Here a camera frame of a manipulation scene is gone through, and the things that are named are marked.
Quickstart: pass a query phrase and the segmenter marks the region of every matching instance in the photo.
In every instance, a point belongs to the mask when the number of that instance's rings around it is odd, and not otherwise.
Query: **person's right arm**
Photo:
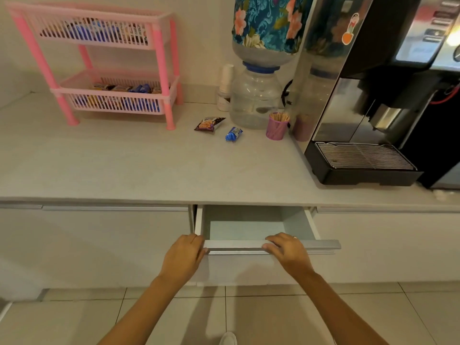
[[[285,233],[268,236],[262,246],[273,254],[310,297],[337,345],[388,345],[331,286],[313,270],[302,243]]]

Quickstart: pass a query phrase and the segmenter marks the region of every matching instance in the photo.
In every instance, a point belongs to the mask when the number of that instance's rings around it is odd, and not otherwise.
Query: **countertop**
[[[0,110],[0,201],[121,201],[392,208],[460,212],[460,193],[440,201],[419,185],[325,187],[295,142],[244,130],[235,143],[194,128],[214,104],[174,106],[163,116],[77,112],[67,126],[51,94],[31,93]]]

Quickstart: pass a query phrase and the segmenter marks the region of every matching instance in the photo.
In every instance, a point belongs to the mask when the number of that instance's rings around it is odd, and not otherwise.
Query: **drip tray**
[[[305,156],[325,185],[410,186],[423,173],[393,145],[310,142]]]

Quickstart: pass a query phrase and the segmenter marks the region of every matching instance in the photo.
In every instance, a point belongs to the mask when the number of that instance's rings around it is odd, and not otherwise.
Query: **red cable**
[[[442,100],[439,100],[437,102],[430,102],[431,105],[437,105],[437,104],[442,104],[442,103],[445,103],[446,101],[450,100],[453,96],[455,96],[457,94],[457,92],[459,91],[460,89],[460,85],[458,86],[455,86],[455,88],[452,90],[452,92],[444,99]]]

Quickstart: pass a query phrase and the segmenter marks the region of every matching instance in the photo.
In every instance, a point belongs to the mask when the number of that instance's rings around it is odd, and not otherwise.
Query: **hand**
[[[177,290],[192,278],[208,252],[203,248],[204,237],[196,234],[182,235],[165,255],[158,277],[173,284]]]
[[[265,239],[274,244],[265,243],[262,245],[262,248],[268,253],[273,254],[284,270],[295,280],[298,280],[302,275],[315,272],[307,250],[298,238],[280,232]]]

